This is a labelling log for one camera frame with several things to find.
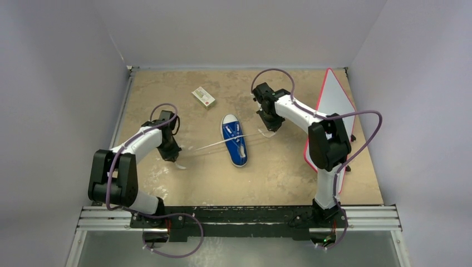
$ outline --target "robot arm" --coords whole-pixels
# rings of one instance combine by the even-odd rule
[[[179,156],[179,151],[181,151],[172,133],[178,117],[165,126],[146,132],[147,129],[169,121],[173,116],[174,113],[170,111],[162,111],[159,119],[147,121],[141,126],[137,134],[140,132],[144,134],[138,138],[134,138],[134,136],[136,136],[134,135],[123,144],[111,150],[98,150],[94,154],[94,160],[92,162],[92,171],[88,185],[88,198],[92,201],[105,203],[108,174],[112,160],[120,148],[124,147],[124,144],[127,144],[126,148],[119,155],[115,165],[117,176],[112,180],[110,203],[128,207],[145,214],[163,214],[163,200],[160,197],[151,196],[139,190],[136,165],[151,150],[156,148],[165,161],[175,162]]]
[[[351,152],[346,129],[342,119],[323,120],[319,117],[337,116],[326,115],[303,103],[297,103],[311,111],[316,117],[294,105],[290,92],[285,89],[273,91],[267,83],[258,85],[253,90],[254,101],[257,101],[261,117],[267,130],[277,131],[282,122],[288,119],[308,134],[309,155],[318,167],[318,186],[314,197],[316,204],[322,209],[334,208],[339,199],[337,185],[334,185],[334,176],[342,163],[346,162]]]

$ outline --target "shoe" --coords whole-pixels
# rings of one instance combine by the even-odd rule
[[[223,117],[221,125],[221,134],[224,140],[243,135],[241,124],[233,114]],[[236,138],[225,142],[233,165],[242,167],[248,162],[248,153],[244,137]]]

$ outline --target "purple cable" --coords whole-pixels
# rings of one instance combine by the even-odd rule
[[[201,225],[201,223],[195,218],[193,217],[192,215],[190,214],[187,214],[187,213],[173,213],[173,214],[169,214],[169,215],[163,215],[163,216],[152,216],[152,215],[147,215],[147,214],[142,214],[139,212],[140,215],[142,216],[146,216],[148,218],[151,218],[151,219],[164,219],[164,218],[167,218],[167,217],[171,217],[171,216],[186,216],[186,217],[190,217],[192,218],[196,224],[198,224],[198,227],[200,228],[200,241],[198,242],[198,245],[196,246],[196,248],[194,250],[192,250],[191,252],[187,253],[187,254],[184,254],[184,255],[170,255],[170,254],[167,254],[167,253],[164,253],[164,252],[160,252],[160,251],[157,251],[155,249],[152,249],[150,248],[147,244],[146,244],[146,240],[144,239],[144,234],[142,235],[142,243],[146,246],[146,248],[150,251],[150,252],[154,252],[156,254],[159,254],[161,256],[165,256],[167,258],[172,258],[172,259],[180,259],[180,258],[185,258],[185,257],[188,257],[192,254],[194,254],[197,250],[200,249],[201,245],[203,244],[203,227]]]
[[[379,129],[380,129],[380,126],[382,126],[382,115],[380,114],[380,112],[376,111],[376,110],[364,110],[364,111],[355,111],[355,112],[351,112],[351,113],[347,113],[347,114],[343,114],[343,115],[339,115],[339,116],[334,116],[334,117],[323,117],[323,116],[320,116],[318,114],[315,114],[313,113],[312,111],[300,106],[297,101],[294,100],[294,97],[293,97],[293,93],[295,91],[295,81],[293,80],[292,76],[284,71],[284,70],[281,70],[279,68],[268,68],[267,70],[263,70],[261,71],[260,73],[258,73],[255,77],[254,77],[254,80],[252,81],[251,83],[251,93],[253,91],[253,88],[254,88],[254,83],[256,81],[256,79],[263,73],[265,72],[268,72],[268,71],[279,71],[279,72],[282,72],[284,73],[285,75],[287,75],[287,77],[290,79],[290,81],[292,82],[292,90],[290,91],[290,99],[292,100],[292,103],[298,107],[300,110],[312,115],[312,116],[315,116],[316,118],[321,118],[323,120],[329,120],[329,121],[332,121],[332,120],[338,120],[340,118],[345,118],[345,117],[351,117],[351,116],[356,116],[356,115],[361,115],[361,114],[368,114],[368,113],[373,113],[375,115],[378,116],[378,124],[377,124],[377,127],[375,128],[375,130],[373,131],[372,135],[367,139],[367,141],[361,146],[361,148],[359,150],[356,151],[356,153],[354,153],[354,155],[352,155],[352,157],[350,157],[349,159],[346,160],[346,162],[344,162],[339,168],[338,170],[336,171],[335,173],[335,177],[333,179],[333,198],[335,200],[335,203],[336,203],[336,206],[341,210],[342,212],[342,215],[344,216],[344,218],[346,219],[346,224],[344,226],[344,230],[340,236],[340,238],[337,240],[337,242],[335,242],[333,245],[331,245],[329,248],[326,247],[325,249],[331,249],[331,248],[334,248],[335,246],[337,246],[341,240],[344,238],[344,236],[346,235],[346,231],[347,231],[347,227],[348,227],[348,222],[347,222],[347,215],[346,215],[346,211],[341,208],[341,205],[340,203],[338,202],[338,200],[336,199],[336,191],[337,191],[337,181],[338,181],[338,174],[341,172],[341,170],[346,167],[349,162],[351,162],[357,155],[359,155],[362,150],[364,150],[367,145],[370,144],[370,142],[373,140],[373,138],[377,135]]]
[[[155,216],[155,215],[150,215],[150,214],[144,214],[142,212],[137,212],[135,210],[131,210],[131,209],[128,209],[126,207],[122,207],[122,206],[116,206],[116,207],[111,207],[110,206],[110,191],[111,191],[111,182],[112,182],[112,176],[113,176],[113,172],[115,171],[115,166],[116,166],[116,162],[118,160],[118,157],[119,155],[121,155],[121,153],[123,152],[123,150],[128,147],[133,141],[135,141],[136,139],[138,139],[139,137],[143,136],[144,134],[150,132],[150,131],[154,131],[156,130],[157,128],[159,127],[162,127],[162,126],[165,126],[169,123],[171,123],[173,120],[175,120],[177,118],[177,107],[173,104],[170,104],[170,103],[162,103],[162,104],[159,104],[157,105],[153,111],[151,111],[151,116],[149,118],[149,121],[152,121],[153,120],[153,114],[154,112],[159,108],[159,107],[162,107],[162,106],[171,106],[174,108],[174,115],[172,118],[170,118],[170,120],[168,121],[165,121],[157,126],[154,126],[154,127],[151,127],[151,128],[148,128],[146,130],[144,130],[143,132],[139,132],[137,133],[136,135],[134,135],[133,137],[131,137],[130,139],[128,139],[119,149],[118,151],[116,152],[115,154],[115,157],[113,157],[113,160],[111,162],[111,166],[110,166],[110,171],[108,173],[108,181],[107,181],[107,184],[106,184],[106,196],[105,196],[105,205],[106,205],[106,208],[108,210],[116,210],[116,209],[119,209],[119,208],[123,208],[124,210],[126,211],[129,211],[131,213],[138,213],[139,215],[141,216],[144,216],[144,217],[147,217],[149,219],[165,219],[165,218],[169,218],[169,217],[173,217],[173,216],[186,216],[186,217],[190,217],[192,218],[197,224],[198,224],[198,227],[200,228],[200,242],[198,243],[198,245],[196,246],[196,248],[194,250],[192,250],[191,252],[187,253],[187,254],[184,254],[184,255],[170,255],[170,254],[167,254],[167,253],[163,253],[163,252],[159,252],[157,250],[154,250],[150,247],[148,247],[146,245],[146,242],[144,240],[144,235],[142,237],[142,241],[144,243],[144,245],[146,245],[146,248],[149,250],[149,251],[152,251],[156,254],[159,254],[159,255],[162,255],[162,256],[165,256],[165,257],[168,257],[168,258],[173,258],[173,259],[180,259],[180,258],[185,258],[187,256],[190,256],[192,254],[194,254],[198,249],[200,249],[201,245],[203,244],[203,239],[204,239],[204,235],[203,235],[203,227],[200,223],[200,221],[197,220],[197,218],[191,216],[190,214],[187,214],[187,213],[174,213],[174,214],[168,214],[168,215],[161,215],[161,216]]]

